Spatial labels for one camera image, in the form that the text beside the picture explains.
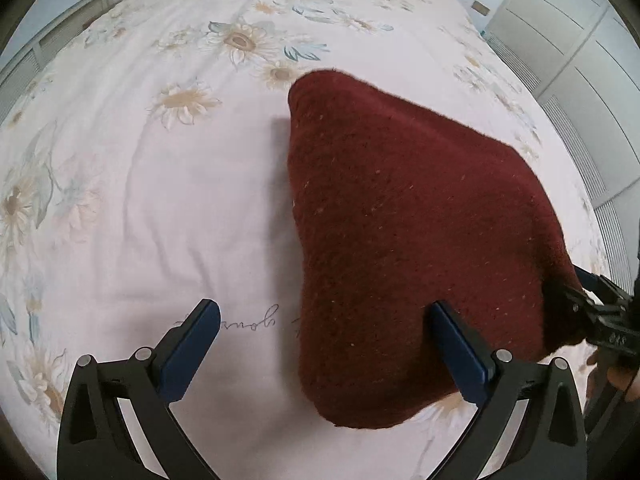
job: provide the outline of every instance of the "red cloth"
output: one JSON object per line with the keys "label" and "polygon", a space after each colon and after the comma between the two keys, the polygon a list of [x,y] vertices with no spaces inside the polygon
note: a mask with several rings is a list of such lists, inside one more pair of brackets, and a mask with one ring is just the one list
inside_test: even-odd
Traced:
{"label": "red cloth", "polygon": [[339,72],[300,78],[289,107],[299,375],[320,415],[386,428],[455,391],[423,329],[436,300],[524,360],[581,341],[543,301],[546,280],[580,284],[513,148]]}

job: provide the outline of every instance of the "silver screw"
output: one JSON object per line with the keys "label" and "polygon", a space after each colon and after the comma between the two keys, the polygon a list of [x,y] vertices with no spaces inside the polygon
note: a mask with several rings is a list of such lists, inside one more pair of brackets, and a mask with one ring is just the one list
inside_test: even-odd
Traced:
{"label": "silver screw", "polygon": [[513,359],[511,352],[505,349],[500,349],[495,353],[495,356],[503,363],[509,363]]}
{"label": "silver screw", "polygon": [[77,362],[77,364],[78,364],[78,366],[79,366],[79,367],[84,368],[84,367],[85,367],[85,366],[87,366],[90,362],[91,362],[91,356],[90,356],[89,354],[84,354],[84,355],[81,355],[81,356],[78,358],[78,362]]}
{"label": "silver screw", "polygon": [[554,359],[554,364],[561,370],[566,370],[569,367],[569,363],[561,357]]}
{"label": "silver screw", "polygon": [[151,348],[143,346],[142,348],[138,348],[136,350],[136,359],[138,361],[146,361],[151,357]]}

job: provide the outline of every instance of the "wall switch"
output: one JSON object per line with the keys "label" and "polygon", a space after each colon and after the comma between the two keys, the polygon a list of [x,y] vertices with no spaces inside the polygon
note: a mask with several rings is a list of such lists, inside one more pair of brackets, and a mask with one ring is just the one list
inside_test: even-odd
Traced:
{"label": "wall switch", "polygon": [[473,5],[471,5],[471,8],[473,10],[476,10],[477,12],[482,14],[483,16],[486,16],[489,12],[491,12],[491,9],[489,7],[484,6],[478,0],[473,2]]}

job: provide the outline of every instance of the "human hand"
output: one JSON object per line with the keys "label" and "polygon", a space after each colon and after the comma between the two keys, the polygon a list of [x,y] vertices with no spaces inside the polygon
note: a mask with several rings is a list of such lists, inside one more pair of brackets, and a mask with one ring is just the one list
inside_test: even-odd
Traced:
{"label": "human hand", "polygon": [[[593,366],[598,364],[598,350],[596,350],[587,359],[587,365]],[[596,373],[598,369],[594,368],[587,379],[587,399],[593,395],[595,388]],[[607,380],[613,387],[622,392],[626,391],[625,401],[633,402],[640,399],[640,372],[629,370],[628,368],[613,366],[607,370]]]}

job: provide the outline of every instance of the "bed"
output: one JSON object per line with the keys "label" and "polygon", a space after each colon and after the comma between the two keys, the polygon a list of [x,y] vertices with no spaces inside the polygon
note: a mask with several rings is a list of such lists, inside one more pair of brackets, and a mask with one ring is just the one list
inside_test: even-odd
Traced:
{"label": "bed", "polygon": [[[50,478],[76,359],[154,346],[201,298],[220,304],[222,330],[172,410],[223,479],[417,480],[470,420],[453,394],[389,430],[348,430],[300,393],[287,89],[318,68],[513,146],[572,261],[609,273],[561,139],[456,0],[124,0],[60,51],[0,128],[0,406]],[[584,402],[590,349],[559,353]]]}

